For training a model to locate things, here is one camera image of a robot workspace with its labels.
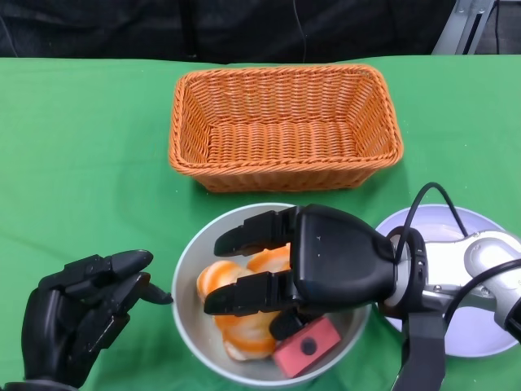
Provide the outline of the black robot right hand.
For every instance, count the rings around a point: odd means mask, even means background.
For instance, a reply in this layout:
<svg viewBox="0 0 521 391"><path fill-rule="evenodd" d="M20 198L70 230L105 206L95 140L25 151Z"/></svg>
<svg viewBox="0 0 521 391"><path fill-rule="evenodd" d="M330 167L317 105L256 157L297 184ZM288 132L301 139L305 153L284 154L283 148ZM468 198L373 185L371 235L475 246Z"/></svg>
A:
<svg viewBox="0 0 521 391"><path fill-rule="evenodd" d="M222 234L217 256L290 246L290 268L256 272L211 292L210 315L275 313L269 331L286 340L318 317L385 301L396 290L391 240L352 214L318 204L270 210Z"/></svg>

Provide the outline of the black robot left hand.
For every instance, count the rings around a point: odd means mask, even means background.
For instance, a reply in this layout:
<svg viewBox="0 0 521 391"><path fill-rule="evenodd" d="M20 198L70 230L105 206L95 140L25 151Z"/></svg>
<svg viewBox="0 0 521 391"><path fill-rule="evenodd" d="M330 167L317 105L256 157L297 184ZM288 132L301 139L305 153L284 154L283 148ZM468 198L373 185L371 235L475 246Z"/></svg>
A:
<svg viewBox="0 0 521 391"><path fill-rule="evenodd" d="M145 272L152 259L141 249L95 254L42 278L29 295L22 326L26 380L80 388L138 301L172 304L171 294L151 283Z"/></svg>

